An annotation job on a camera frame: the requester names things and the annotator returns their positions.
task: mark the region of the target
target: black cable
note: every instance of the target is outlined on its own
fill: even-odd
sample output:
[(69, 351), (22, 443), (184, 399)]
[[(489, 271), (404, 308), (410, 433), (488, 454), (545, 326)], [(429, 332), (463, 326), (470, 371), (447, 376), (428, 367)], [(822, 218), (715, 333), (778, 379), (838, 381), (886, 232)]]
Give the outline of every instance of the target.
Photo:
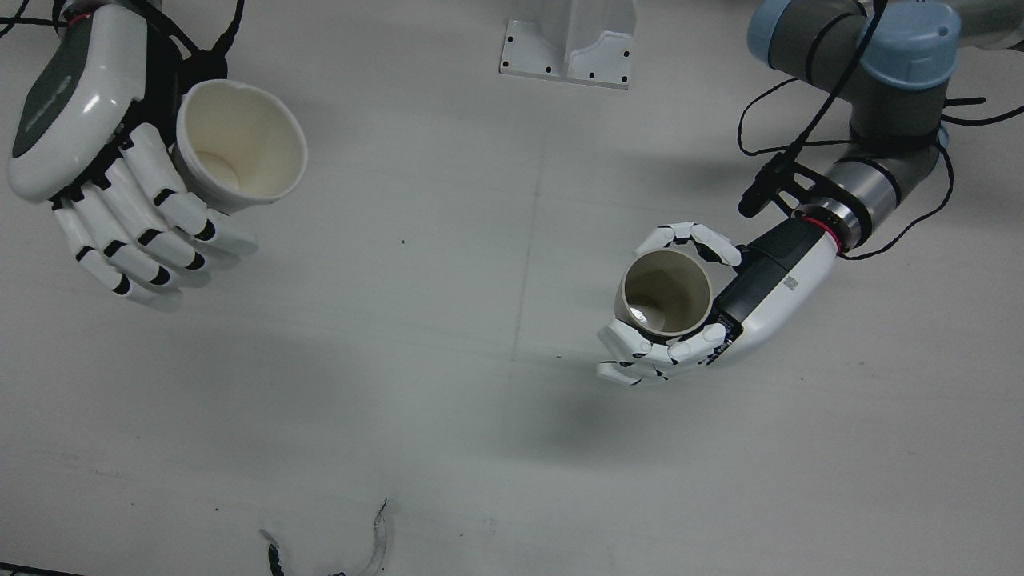
[[(32, 26), (56, 26), (59, 28), (65, 28), (68, 26), (68, 23), (53, 22), (46, 18), (16, 18), (13, 16), (10, 17), (0, 16), (0, 24), (7, 25), (4, 30), (10, 30), (11, 28), (14, 28), (14, 25), (16, 24), (28, 24)], [(0, 32), (0, 36), (3, 36), (4, 34), (6, 34), (6, 32)]]
[[(750, 150), (746, 150), (746, 147), (743, 146), (743, 124), (744, 124), (744, 122), (746, 120), (746, 113), (750, 112), (751, 108), (753, 108), (754, 105), (758, 104), (759, 101), (763, 100), (764, 98), (766, 98), (766, 97), (770, 96), (771, 94), (775, 93), (777, 90), (779, 90), (783, 86), (786, 86), (787, 84), (792, 84), (792, 83), (794, 83), (796, 81), (797, 81), (797, 78), (791, 78), (788, 80), (784, 80), (782, 82), (779, 82), (778, 84), (776, 84), (776, 85), (772, 86), (771, 88), (769, 88), (768, 90), (766, 90), (760, 96), (758, 96), (758, 97), (754, 98), (753, 100), (751, 100), (751, 104), (746, 105), (746, 108), (743, 109), (742, 114), (739, 115), (739, 124), (736, 126), (736, 146), (739, 147), (739, 151), (742, 152), (744, 155), (750, 156), (750, 157), (753, 158), (755, 156), (761, 156), (761, 155), (764, 155), (764, 154), (771, 154), (771, 153), (774, 153), (774, 152), (782, 152), (783, 150), (785, 150), (786, 148), (788, 148), (786, 146), (777, 146), (777, 147), (773, 147), (773, 148), (763, 148), (761, 150), (756, 150), (756, 151), (753, 151), (753, 152), (750, 151)], [(846, 140), (814, 140), (814, 141), (804, 142), (804, 148), (816, 147), (816, 146), (836, 146), (836, 145), (853, 143), (853, 142), (854, 142), (854, 140), (851, 140), (851, 139), (846, 139)]]
[(210, 51), (222, 56), (227, 55), (227, 51), (231, 49), (231, 44), (234, 43), (234, 36), (239, 33), (239, 27), (242, 25), (242, 12), (245, 11), (245, 0), (237, 0), (234, 2), (234, 16), (231, 17), (227, 29), (220, 35), (220, 38), (217, 38)]
[(828, 92), (828, 97), (825, 98), (824, 104), (818, 109), (818, 112), (811, 119), (804, 131), (797, 136), (797, 139), (786, 147), (786, 156), (790, 160), (796, 160), (797, 156), (800, 154), (801, 149), (806, 146), (807, 140), (811, 136), (811, 132), (817, 127), (821, 119), (824, 118), (828, 109), (839, 97), (843, 89), (846, 88), (846, 84), (853, 77), (853, 73), (857, 71), (857, 67), (860, 66), (860, 58), (864, 55), (867, 50), (867, 45), (871, 42), (871, 38), (874, 36), (874, 31), (879, 28), (879, 24), (882, 22), (882, 14), (886, 11), (886, 6), (888, 6), (888, 0), (874, 0), (874, 13), (871, 14), (871, 19), (867, 24), (867, 29), (864, 31), (864, 37), (861, 38), (860, 42), (857, 44), (856, 50), (853, 52), (853, 57), (847, 63), (846, 69), (843, 70), (842, 76), (839, 77), (839, 81), (833, 86), (833, 89)]
[(128, 3), (138, 9), (142, 17), (146, 19), (151, 25), (160, 30), (167, 36), (172, 38), (177, 38), (178, 41), (188, 50), (188, 53), (195, 54), (200, 51), (200, 47), (188, 38), (188, 35), (184, 33), (177, 24), (174, 23), (170, 17), (164, 12), (157, 9), (156, 6), (146, 2), (146, 0), (128, 0)]
[(29, 0), (22, 0), (22, 5), (18, 6), (17, 10), (14, 11), (14, 15), (10, 17), (10, 22), (4, 22), (4, 19), (7, 19), (7, 18), (0, 19), (0, 23), (6, 25), (6, 26), (3, 27), (3, 30), (0, 30), (0, 38), (3, 38), (4, 36), (6, 36), (7, 33), (10, 32), (14, 28), (15, 24), (27, 24), (27, 23), (22, 23), (22, 22), (18, 22), (18, 20), (22, 19), (22, 16), (25, 14), (25, 10), (28, 7), (29, 7)]
[(946, 174), (948, 174), (949, 176), (949, 188), (946, 189), (946, 195), (942, 198), (942, 202), (940, 202), (939, 205), (931, 212), (918, 216), (912, 221), (910, 221), (910, 223), (908, 223), (906, 228), (903, 229), (903, 232), (896, 235), (896, 238), (893, 238), (888, 244), (886, 244), (882, 248), (879, 248), (873, 252), (867, 252), (865, 254), (859, 254), (856, 256), (848, 256), (846, 254), (840, 254), (839, 257), (843, 258), (844, 260), (864, 260), (870, 258), (871, 256), (877, 256), (883, 252), (886, 252), (890, 248), (895, 246), (896, 243), (899, 242), (904, 235), (906, 235), (906, 233), (910, 232), (910, 229), (927, 220), (928, 218), (931, 218), (935, 214), (938, 214), (940, 211), (942, 211), (943, 208), (946, 207), (946, 204), (949, 203), (949, 199), (952, 198), (953, 195), (953, 180), (955, 179), (955, 175), (953, 174), (953, 163), (952, 160), (949, 158), (949, 151), (947, 151), (946, 148), (942, 146), (941, 142), (936, 141), (934, 146), (939, 149), (939, 154), (942, 155), (942, 160), (946, 164)]
[(1000, 114), (998, 116), (993, 116), (991, 118), (981, 118), (978, 120), (971, 120), (967, 118), (955, 118), (943, 114), (942, 120), (943, 122), (948, 122), (949, 124), (955, 124), (957, 126), (988, 126), (991, 124), (1002, 122), (1005, 120), (1010, 120), (1011, 118), (1014, 118), (1015, 116), (1020, 116), (1021, 114), (1024, 114), (1024, 106), (1011, 110), (1010, 112)]

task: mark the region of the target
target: cup bottom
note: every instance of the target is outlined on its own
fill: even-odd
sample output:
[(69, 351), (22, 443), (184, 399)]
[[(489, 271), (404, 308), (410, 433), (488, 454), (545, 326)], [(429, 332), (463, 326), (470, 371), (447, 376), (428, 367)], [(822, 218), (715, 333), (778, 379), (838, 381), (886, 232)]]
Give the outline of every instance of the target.
[(242, 186), (239, 182), (239, 174), (226, 160), (207, 152), (197, 151), (196, 156), (199, 158), (200, 163), (203, 164), (203, 167), (206, 168), (206, 171), (221, 186), (232, 192), (240, 192), (242, 190)]

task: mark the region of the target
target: blue joint cap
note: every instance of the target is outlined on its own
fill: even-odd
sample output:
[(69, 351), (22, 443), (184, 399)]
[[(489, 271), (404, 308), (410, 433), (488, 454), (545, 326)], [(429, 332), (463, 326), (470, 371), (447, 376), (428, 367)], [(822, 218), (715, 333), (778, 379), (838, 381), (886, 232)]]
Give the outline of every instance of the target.
[(771, 39), (775, 36), (775, 28), (782, 17), (782, 12), (790, 7), (792, 0), (765, 0), (751, 18), (746, 28), (746, 48), (759, 60), (771, 66)]
[[(863, 39), (867, 26), (860, 32)], [(938, 2), (891, 4), (860, 65), (879, 81), (903, 90), (942, 84), (956, 69), (961, 18)]]

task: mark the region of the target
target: white table surface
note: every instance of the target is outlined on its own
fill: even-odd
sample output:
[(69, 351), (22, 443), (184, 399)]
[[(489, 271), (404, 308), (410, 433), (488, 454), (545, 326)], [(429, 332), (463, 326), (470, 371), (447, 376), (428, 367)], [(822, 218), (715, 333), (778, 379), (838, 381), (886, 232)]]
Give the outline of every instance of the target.
[[(204, 45), (232, 4), (165, 2)], [(947, 210), (838, 263), (744, 363), (594, 375), (650, 229), (778, 220), (735, 211), (764, 160), (735, 122), (783, 79), (746, 52), (757, 4), (639, 3), (621, 91), (499, 75), (504, 0), (249, 2), (231, 77), (310, 147), (297, 192), (239, 214), (257, 254), (151, 312), (0, 194), (0, 562), (266, 574), (263, 528), (289, 574), (351, 571), (387, 497), (400, 576), (1024, 573), (1021, 120), (954, 128)], [(0, 40), (0, 149), (55, 45)], [(968, 49), (950, 95), (987, 116), (1022, 82), (1024, 54)], [(751, 146), (822, 99), (779, 93)], [(937, 172), (871, 245), (944, 191)]]

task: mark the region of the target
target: beige paper cup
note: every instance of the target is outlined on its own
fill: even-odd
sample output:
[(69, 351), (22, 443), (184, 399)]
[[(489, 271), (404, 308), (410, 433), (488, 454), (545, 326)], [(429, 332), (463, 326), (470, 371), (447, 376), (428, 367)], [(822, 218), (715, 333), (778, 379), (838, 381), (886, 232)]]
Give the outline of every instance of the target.
[(287, 196), (302, 178), (302, 128), (276, 96), (209, 80), (181, 100), (172, 159), (188, 190), (224, 213)]
[(690, 256), (658, 249), (638, 256), (618, 285), (615, 318), (655, 341), (700, 327), (711, 313), (708, 274)]

